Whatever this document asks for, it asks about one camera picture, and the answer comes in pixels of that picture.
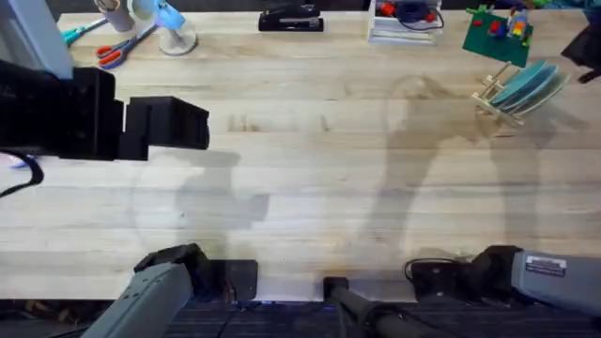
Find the wooden table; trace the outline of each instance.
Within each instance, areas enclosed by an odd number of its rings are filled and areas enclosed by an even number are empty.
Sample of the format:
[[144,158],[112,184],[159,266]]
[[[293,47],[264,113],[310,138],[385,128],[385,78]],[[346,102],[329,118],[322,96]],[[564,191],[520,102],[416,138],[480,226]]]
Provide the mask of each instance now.
[[[368,44],[355,12],[325,13],[323,34],[188,13],[200,47],[181,57],[155,33],[114,71],[117,95],[209,110],[210,150],[42,160],[40,187],[0,201],[0,298],[113,299],[139,259],[188,242],[255,258],[262,300],[319,299],[333,274],[405,300],[408,259],[496,243],[601,256],[601,83],[573,80],[523,131],[497,131],[468,97],[501,63],[461,50],[470,15],[444,15],[438,47]],[[579,11],[536,11],[532,24],[531,61],[583,71],[560,56],[586,25]],[[71,51],[93,65],[97,46],[122,39],[106,25]],[[2,165],[0,185],[28,175]]]

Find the black stapler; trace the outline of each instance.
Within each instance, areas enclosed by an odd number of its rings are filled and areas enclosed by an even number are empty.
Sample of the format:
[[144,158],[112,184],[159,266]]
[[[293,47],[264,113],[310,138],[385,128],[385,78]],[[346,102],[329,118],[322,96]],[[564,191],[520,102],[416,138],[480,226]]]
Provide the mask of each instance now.
[[261,32],[323,32],[323,19],[314,5],[283,5],[268,8],[259,17]]

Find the teal plate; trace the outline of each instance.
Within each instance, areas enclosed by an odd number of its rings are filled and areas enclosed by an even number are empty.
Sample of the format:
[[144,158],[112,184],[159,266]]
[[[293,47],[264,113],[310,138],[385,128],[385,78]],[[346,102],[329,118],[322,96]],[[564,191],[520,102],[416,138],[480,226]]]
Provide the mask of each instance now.
[[543,90],[553,79],[553,76],[557,72],[557,68],[557,66],[548,66],[539,71],[532,81],[528,82],[527,85],[518,90],[518,93],[521,95],[514,95],[512,100],[506,100],[499,108],[502,110],[515,108],[532,96],[538,94],[538,92]]
[[538,61],[531,64],[528,68],[522,70],[516,76],[512,77],[504,86],[505,88],[497,94],[490,103],[498,104],[512,97],[519,88],[526,85],[536,74],[545,66],[546,61]]
[[528,102],[519,109],[515,115],[523,116],[527,113],[542,106],[548,100],[551,100],[557,93],[559,93],[563,87],[570,81],[570,75],[555,73],[549,84],[543,88],[538,94],[531,97]]

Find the white lamp base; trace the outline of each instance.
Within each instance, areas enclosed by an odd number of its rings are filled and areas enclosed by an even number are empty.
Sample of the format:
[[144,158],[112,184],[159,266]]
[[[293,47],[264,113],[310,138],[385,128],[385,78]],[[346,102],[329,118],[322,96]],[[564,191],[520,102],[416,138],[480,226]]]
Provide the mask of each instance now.
[[159,48],[167,55],[180,56],[191,52],[198,44],[198,37],[192,31],[175,31],[167,29],[161,34]]

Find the white box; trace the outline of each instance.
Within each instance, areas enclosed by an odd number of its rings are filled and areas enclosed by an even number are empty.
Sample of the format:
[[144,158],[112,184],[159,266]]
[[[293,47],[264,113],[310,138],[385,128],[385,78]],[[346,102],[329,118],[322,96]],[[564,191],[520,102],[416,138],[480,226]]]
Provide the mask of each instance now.
[[[436,7],[440,12],[441,0],[391,0],[388,2],[426,2],[430,7]],[[378,43],[396,43],[396,44],[423,44],[434,45],[438,37],[442,34],[442,28],[433,28],[427,31],[411,30],[402,25],[396,18],[376,16],[376,7],[383,3],[382,0],[372,0],[369,6],[369,24],[367,25],[367,40]],[[441,27],[442,20],[437,15],[434,22],[428,23],[420,21],[411,23],[415,28]]]

